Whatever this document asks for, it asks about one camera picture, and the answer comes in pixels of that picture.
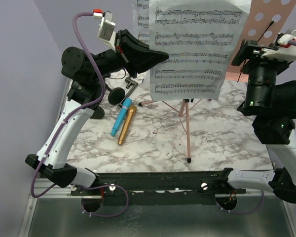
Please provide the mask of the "sheet music page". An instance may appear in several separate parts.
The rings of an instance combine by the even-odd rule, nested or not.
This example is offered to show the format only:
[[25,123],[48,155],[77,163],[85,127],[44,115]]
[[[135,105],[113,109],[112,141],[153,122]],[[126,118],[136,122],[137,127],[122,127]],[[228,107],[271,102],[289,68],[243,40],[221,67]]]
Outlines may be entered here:
[[150,1],[150,48],[169,56],[150,71],[151,98],[217,99],[250,8],[249,0]]
[[134,36],[149,44],[149,0],[134,0],[132,7]]

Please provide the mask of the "pink perforated music stand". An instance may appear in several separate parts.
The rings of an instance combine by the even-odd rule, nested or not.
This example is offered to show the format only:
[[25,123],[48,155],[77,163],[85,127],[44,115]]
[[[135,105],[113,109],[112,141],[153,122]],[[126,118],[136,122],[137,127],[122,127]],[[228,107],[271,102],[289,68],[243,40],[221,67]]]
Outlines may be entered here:
[[[250,2],[250,13],[231,59],[236,55],[243,39],[256,40],[264,46],[272,43],[296,5],[294,0],[250,0]],[[231,64],[231,59],[222,86],[228,81],[246,82],[248,80],[247,76],[240,72],[240,66]],[[177,99],[181,104],[177,113],[186,135],[190,134],[189,111],[202,99]],[[171,101],[175,100],[155,101],[151,99],[141,102],[141,106],[157,102],[169,105]]]

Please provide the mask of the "black mic clip stand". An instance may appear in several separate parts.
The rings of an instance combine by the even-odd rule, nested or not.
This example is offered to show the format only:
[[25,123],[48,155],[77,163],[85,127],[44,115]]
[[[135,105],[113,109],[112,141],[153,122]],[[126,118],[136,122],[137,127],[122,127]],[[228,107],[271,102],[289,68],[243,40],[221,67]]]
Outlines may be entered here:
[[93,112],[91,119],[103,119],[105,116],[105,111],[102,107],[98,106],[97,109]]

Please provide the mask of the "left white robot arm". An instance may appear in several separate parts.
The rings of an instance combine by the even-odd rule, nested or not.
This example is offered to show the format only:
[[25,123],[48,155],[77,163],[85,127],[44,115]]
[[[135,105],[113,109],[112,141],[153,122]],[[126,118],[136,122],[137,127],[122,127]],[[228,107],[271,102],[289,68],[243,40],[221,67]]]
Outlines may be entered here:
[[95,183],[95,173],[69,165],[67,158],[84,124],[99,113],[107,90],[105,79],[122,69],[135,78],[169,58],[168,53],[150,49],[128,30],[113,33],[110,48],[99,54],[90,53],[80,33],[75,33],[81,48],[68,47],[61,58],[61,73],[73,81],[63,113],[43,147],[25,160],[36,174],[61,188],[68,185],[89,188]]

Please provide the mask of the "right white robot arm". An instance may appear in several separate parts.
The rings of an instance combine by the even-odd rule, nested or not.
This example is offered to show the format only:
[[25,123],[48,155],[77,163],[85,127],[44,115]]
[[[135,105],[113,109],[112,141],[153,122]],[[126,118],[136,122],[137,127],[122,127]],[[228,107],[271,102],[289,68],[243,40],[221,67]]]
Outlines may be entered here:
[[230,187],[272,192],[289,203],[296,203],[296,80],[276,84],[276,78],[295,60],[296,41],[277,41],[269,46],[256,40],[242,41],[232,60],[233,66],[240,66],[248,75],[246,98],[238,111],[255,117],[255,135],[283,167],[267,171],[224,169]]

